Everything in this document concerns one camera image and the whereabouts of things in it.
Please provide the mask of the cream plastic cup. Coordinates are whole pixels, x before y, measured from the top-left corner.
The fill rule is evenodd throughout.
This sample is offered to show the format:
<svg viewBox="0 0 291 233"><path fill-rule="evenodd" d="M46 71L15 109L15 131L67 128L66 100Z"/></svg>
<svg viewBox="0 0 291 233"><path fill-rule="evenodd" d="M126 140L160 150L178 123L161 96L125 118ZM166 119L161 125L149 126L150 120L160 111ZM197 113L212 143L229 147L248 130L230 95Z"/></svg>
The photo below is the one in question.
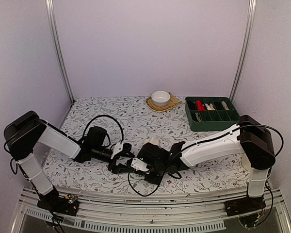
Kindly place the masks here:
<svg viewBox="0 0 291 233"><path fill-rule="evenodd" d="M249 159L246 157L246 156L243 156L242 159L241 159L241 164L243 166L243 168L247 171L250 170L251 168L251 163L249 161Z"/></svg>

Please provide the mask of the beige rolled cloth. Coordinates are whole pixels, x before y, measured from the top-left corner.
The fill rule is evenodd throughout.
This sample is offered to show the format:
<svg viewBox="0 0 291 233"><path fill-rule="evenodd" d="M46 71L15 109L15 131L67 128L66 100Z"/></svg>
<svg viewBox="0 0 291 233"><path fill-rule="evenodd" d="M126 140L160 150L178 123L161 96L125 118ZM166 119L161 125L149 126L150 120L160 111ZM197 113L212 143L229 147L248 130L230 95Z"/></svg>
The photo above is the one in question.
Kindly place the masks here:
<svg viewBox="0 0 291 233"><path fill-rule="evenodd" d="M215 108L212 103L211 104L205 103L205 107L208 111L215 111Z"/></svg>

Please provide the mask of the woven straw mat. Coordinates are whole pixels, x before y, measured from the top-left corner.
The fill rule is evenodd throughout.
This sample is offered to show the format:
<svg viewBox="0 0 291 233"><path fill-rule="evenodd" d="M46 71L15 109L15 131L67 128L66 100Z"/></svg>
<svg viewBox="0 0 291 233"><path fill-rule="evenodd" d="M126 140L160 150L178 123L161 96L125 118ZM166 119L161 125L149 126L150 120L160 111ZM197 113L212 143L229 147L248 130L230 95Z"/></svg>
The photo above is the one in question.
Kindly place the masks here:
<svg viewBox="0 0 291 233"><path fill-rule="evenodd" d="M147 106L155 112L164 112L174 108L181 103L170 92L155 91L146 99Z"/></svg>

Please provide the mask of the red rolled cloth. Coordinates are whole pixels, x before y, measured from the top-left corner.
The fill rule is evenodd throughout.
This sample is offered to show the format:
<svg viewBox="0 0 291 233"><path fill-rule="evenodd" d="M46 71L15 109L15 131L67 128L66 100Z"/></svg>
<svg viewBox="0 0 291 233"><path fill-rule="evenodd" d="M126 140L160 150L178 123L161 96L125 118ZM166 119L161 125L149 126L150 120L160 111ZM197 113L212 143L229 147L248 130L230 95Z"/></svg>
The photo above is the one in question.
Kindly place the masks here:
<svg viewBox="0 0 291 233"><path fill-rule="evenodd" d="M196 101L196 106L197 106L198 111L205 111L205 107L204 107L202 101L197 100Z"/></svg>

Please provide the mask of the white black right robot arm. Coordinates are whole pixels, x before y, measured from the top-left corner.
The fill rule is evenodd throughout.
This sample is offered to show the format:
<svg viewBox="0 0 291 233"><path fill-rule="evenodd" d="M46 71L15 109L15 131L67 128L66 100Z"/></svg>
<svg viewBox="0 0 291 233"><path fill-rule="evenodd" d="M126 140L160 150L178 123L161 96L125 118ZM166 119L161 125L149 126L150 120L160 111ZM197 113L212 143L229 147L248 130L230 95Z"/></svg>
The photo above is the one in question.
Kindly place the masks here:
<svg viewBox="0 0 291 233"><path fill-rule="evenodd" d="M266 207L264 187L269 170L275 164L271 132L274 128L258 123L248 115L229 128L195 141L174 143L169 151L153 140L141 147L131 167L145 174L145 180L159 185L165 173L178 173L202 162L243 153L250 165L250 176L244 198L225 202L228 216L262 210Z"/></svg>

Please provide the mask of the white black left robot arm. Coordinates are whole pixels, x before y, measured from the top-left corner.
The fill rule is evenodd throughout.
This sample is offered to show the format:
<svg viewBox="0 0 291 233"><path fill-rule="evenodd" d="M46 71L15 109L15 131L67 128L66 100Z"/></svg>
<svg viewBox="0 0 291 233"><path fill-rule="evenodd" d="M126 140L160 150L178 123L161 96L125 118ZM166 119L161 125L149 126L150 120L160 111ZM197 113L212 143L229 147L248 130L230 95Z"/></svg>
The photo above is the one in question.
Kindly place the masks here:
<svg viewBox="0 0 291 233"><path fill-rule="evenodd" d="M72 205L69 198L60 198L55 186L50 182L40 163L34 156L36 144L42 144L53 149L69 159L84 163L91 159L98 159L108 163L108 170L118 173L126 170L127 166L118 164L120 157L134 157L131 144L120 142L111 145L104 144L110 137L107 131L99 126L86 125L79 140L68 136L55 126L42 120L34 111L28 111L9 125L3 131L5 139L4 149L15 160L18 168L32 183L39 195L40 202L53 211L59 210L62 205Z"/></svg>

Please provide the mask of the dark navy underwear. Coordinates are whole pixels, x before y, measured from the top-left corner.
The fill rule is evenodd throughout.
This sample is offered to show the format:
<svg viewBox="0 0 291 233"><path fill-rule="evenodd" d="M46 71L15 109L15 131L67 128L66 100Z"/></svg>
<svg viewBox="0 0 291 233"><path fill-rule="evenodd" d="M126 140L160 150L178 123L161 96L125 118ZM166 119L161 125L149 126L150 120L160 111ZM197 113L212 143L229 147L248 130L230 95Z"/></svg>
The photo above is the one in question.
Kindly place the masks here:
<svg viewBox="0 0 291 233"><path fill-rule="evenodd" d="M155 137L150 137L144 140L144 144L151 143L156 146L160 146L160 140Z"/></svg>

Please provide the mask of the black striped underwear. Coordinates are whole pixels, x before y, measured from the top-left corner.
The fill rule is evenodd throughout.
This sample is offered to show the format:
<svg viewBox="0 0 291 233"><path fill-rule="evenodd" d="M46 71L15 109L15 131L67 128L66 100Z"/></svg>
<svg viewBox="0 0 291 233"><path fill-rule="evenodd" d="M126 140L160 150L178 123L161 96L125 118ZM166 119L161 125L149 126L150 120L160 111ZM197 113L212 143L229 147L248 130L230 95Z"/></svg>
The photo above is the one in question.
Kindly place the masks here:
<svg viewBox="0 0 291 233"><path fill-rule="evenodd" d="M187 101L187 105L190 111L197 111L198 107L194 101Z"/></svg>

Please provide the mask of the right aluminium frame post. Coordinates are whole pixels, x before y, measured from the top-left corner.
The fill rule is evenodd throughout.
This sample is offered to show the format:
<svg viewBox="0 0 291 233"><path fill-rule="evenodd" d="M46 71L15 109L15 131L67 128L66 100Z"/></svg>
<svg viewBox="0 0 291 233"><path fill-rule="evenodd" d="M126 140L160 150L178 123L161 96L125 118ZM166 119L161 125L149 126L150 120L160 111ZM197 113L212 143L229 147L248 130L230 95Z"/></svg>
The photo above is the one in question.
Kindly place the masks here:
<svg viewBox="0 0 291 233"><path fill-rule="evenodd" d="M234 77L234 81L232 84L231 92L229 94L230 100L233 102L236 98L237 90L241 81L243 68L245 65L245 60L248 52L248 47L250 43L250 38L254 26L254 19L255 19L255 12L256 12L256 0L250 0L248 5L248 11L247 11L247 19L245 24L245 30L244 30L244 37L241 47L241 52L237 64L237 69Z"/></svg>

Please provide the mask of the aluminium frame post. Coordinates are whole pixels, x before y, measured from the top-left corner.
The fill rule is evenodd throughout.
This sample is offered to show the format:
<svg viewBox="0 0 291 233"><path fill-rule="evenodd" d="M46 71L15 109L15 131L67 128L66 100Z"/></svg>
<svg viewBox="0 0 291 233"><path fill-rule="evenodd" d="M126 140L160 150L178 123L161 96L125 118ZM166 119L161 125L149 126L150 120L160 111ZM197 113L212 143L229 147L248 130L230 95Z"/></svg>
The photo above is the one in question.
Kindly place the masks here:
<svg viewBox="0 0 291 233"><path fill-rule="evenodd" d="M63 56L62 48L61 48L61 44L60 44L60 38L59 38L56 17L55 17L54 3L52 0L46 0L45 4L46 4L47 15L48 15L48 23L49 23L50 33L51 33L51 37L53 40L56 58L57 58L58 66L60 69L61 77L63 80L64 88L65 88L65 91L67 93L70 104L73 104L75 101L75 98L73 95L70 80L68 78L68 74L67 74L67 70L66 70L66 66L65 66L65 61L64 61L64 56Z"/></svg>
<svg viewBox="0 0 291 233"><path fill-rule="evenodd" d="M234 77L234 81L232 84L231 92L229 94L230 100L233 102L236 98L237 90L241 81L243 68L245 65L245 60L248 52L248 47L250 43L250 38L254 26L254 19L255 19L255 12L256 12L256 0L250 0L248 5L248 11L247 11L247 19L245 24L245 30L244 30L244 37L241 47L241 52L237 64L237 69Z"/></svg>

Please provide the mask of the green compartment organizer box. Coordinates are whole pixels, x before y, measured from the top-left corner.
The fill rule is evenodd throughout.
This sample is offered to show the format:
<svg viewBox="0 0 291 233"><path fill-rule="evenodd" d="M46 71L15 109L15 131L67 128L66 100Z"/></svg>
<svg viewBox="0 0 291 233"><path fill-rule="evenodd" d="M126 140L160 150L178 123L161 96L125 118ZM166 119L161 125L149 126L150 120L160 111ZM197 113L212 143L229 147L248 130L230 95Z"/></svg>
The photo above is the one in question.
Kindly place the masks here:
<svg viewBox="0 0 291 233"><path fill-rule="evenodd" d="M208 111L206 107L205 111L190 111L187 105L189 100L195 103L200 100L204 107L205 103L212 103L215 111ZM185 111L193 132L222 131L240 120L238 111L227 97L186 97Z"/></svg>

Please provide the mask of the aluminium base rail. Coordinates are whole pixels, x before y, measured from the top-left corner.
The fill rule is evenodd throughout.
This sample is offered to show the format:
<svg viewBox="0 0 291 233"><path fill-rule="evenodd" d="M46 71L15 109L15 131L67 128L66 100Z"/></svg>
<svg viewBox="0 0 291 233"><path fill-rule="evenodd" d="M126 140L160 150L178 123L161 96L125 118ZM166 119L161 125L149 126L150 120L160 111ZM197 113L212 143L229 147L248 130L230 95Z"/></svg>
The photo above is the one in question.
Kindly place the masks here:
<svg viewBox="0 0 291 233"><path fill-rule="evenodd" d="M279 189L264 193L265 221L243 226L242 216L228 216L225 202L245 196L245 188L147 198L59 187L60 195L79 200L76 216L62 215L66 233L291 233L291 220Z"/></svg>

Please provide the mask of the floral tablecloth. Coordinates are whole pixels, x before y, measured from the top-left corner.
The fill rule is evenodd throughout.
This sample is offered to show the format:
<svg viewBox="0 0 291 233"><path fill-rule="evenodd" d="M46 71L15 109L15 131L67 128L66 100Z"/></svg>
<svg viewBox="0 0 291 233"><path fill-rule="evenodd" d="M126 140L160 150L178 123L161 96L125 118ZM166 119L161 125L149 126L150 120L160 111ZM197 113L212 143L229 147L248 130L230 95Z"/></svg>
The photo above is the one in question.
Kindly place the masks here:
<svg viewBox="0 0 291 233"><path fill-rule="evenodd" d="M185 99L180 101L166 112L154 112L147 106L145 97L79 98L68 113L62 131L78 140L87 124L99 126L109 134L110 139L105 143L117 143L122 137L132 145L134 154L150 137L159 139L161 147L170 150L174 143L209 136L208 132L191 131ZM241 159L241 154L231 154L208 160L182 171L181 179L165 175L160 185L150 184L135 173L113 174L108 171L107 163L97 159L80 164L55 150L49 152L43 170L59 187L153 196L245 188L249 172L243 168Z"/></svg>

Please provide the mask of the white ceramic bowl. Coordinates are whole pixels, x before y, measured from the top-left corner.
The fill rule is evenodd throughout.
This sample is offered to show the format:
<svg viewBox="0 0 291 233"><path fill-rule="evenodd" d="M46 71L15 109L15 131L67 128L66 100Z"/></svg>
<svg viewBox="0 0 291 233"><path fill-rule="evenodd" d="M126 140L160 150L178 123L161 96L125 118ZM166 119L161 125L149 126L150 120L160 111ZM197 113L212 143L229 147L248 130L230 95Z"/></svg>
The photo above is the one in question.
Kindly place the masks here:
<svg viewBox="0 0 291 233"><path fill-rule="evenodd" d="M156 106L166 106L170 102L170 94L166 91L156 91L151 95L151 100Z"/></svg>

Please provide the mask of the left aluminium frame post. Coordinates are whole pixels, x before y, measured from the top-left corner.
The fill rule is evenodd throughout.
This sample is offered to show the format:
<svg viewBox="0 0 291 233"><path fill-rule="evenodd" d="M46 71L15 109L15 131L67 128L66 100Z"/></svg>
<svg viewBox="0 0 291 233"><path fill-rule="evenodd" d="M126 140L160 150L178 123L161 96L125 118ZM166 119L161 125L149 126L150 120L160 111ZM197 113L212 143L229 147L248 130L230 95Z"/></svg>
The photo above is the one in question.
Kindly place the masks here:
<svg viewBox="0 0 291 233"><path fill-rule="evenodd" d="M65 61L64 61L64 56L63 56L62 48L61 48L61 44L60 44L60 38L59 38L56 17L55 17L54 3L52 0L46 0L45 4L46 4L47 15L48 15L48 23L49 23L50 33L51 33L51 37L53 40L56 58L57 58L58 66L60 69L61 77L63 80L64 88L65 88L65 91L67 93L70 104L73 104L75 101L75 98L73 95L70 80L68 78L68 74L67 74L67 70L66 70L66 66L65 66Z"/></svg>

